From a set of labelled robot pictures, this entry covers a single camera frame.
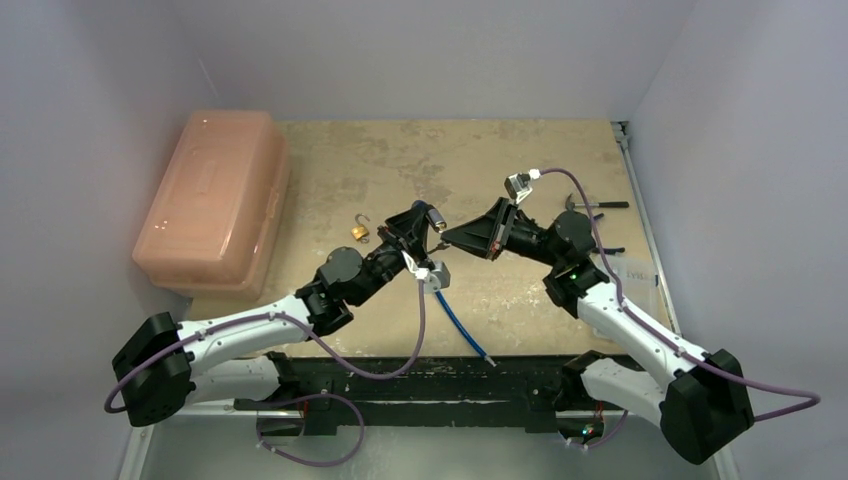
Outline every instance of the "wooden table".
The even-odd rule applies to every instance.
[[[312,280],[340,246],[365,253],[377,243],[354,242],[354,216],[378,224],[416,199],[432,203],[451,226],[484,214],[506,196],[504,178],[530,168],[562,166],[593,200],[629,200],[626,210],[604,210],[607,246],[651,260],[645,231],[615,138],[606,120],[410,120],[281,122],[292,175],[280,233],[262,297],[253,303],[196,299],[190,319],[212,318],[270,303]],[[565,176],[546,176],[522,209],[549,225],[575,189]],[[430,234],[430,244],[437,239]],[[551,304],[542,278],[550,267],[505,252],[495,262],[457,249],[438,252],[452,274],[445,297],[490,355],[579,354],[621,349]],[[325,340],[345,356],[406,356],[418,333],[416,284],[400,275],[360,308],[355,319]],[[660,305],[658,320],[668,325]],[[278,347],[293,356],[324,356],[313,342]],[[475,355],[441,310],[427,298],[422,355]]]

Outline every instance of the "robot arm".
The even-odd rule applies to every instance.
[[[508,250],[551,266],[543,282],[554,305],[621,345],[644,369],[627,369],[597,352],[588,352],[563,369],[560,403],[567,406],[568,399],[587,397],[614,403],[657,425],[686,460],[704,462],[753,425],[746,388],[680,358],[676,350],[622,312],[615,285],[589,257],[596,246],[589,218],[567,210],[542,228],[518,208],[531,190],[532,177],[533,172],[509,177],[506,187],[511,200],[498,199],[485,215],[444,232],[442,241],[488,260]],[[675,335],[626,298],[624,302],[678,348],[742,376],[738,361],[726,351],[710,354]]]
[[[307,330],[324,336],[353,320],[348,306],[360,306],[403,270],[425,285],[425,292],[448,287],[450,274],[426,251],[427,230],[444,228],[429,204],[386,219],[377,233],[382,243],[364,258],[355,249],[330,253],[311,282],[267,305],[225,317],[175,323],[170,314],[148,318],[112,360],[122,380],[153,355],[175,343],[183,348],[156,361],[121,389],[133,426],[159,422],[186,404],[223,399],[262,400],[285,381],[287,372],[266,357],[233,360],[257,350],[309,339]],[[280,314],[296,320],[295,324]],[[254,321],[231,325],[233,320]]]

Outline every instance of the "padlock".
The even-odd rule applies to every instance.
[[[371,232],[368,231],[368,227],[366,227],[362,224],[362,222],[359,221],[359,217],[362,217],[365,220],[368,220],[369,222],[371,221],[371,219],[366,217],[365,215],[357,213],[356,216],[353,217],[353,219],[356,221],[356,226],[350,230],[350,234],[353,235],[353,239],[357,242],[368,243],[368,235],[370,235]]]

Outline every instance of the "white wall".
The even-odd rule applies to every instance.
[[[181,300],[130,260],[180,132],[214,103],[159,1],[0,2],[0,478],[112,478],[109,361]]]
[[[695,0],[174,0],[276,118],[628,118]]]
[[[840,0],[698,2],[633,117],[684,333],[824,397],[735,442],[743,478],[848,470],[846,20]]]

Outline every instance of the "blue tube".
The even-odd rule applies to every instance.
[[[456,314],[453,313],[453,310],[451,310],[450,305],[448,305],[448,301],[445,300],[445,296],[442,295],[442,292],[436,292],[436,298],[439,300],[439,303],[442,305],[442,308],[445,310],[445,313],[447,313],[448,317],[450,317],[451,322],[453,322],[457,330],[459,330],[459,333],[463,337],[465,337],[465,340],[468,342],[469,345],[471,345],[471,348],[473,348],[474,351],[477,352],[477,354],[480,355],[481,358],[483,358],[483,360],[489,362],[494,367],[496,365],[495,361],[492,360],[492,357],[490,357],[485,350],[483,350],[483,347],[481,347],[476,341],[474,341],[474,338],[471,336],[470,333],[468,333],[468,330],[466,330],[465,327],[462,326],[462,323],[460,323],[459,319],[456,317]]]

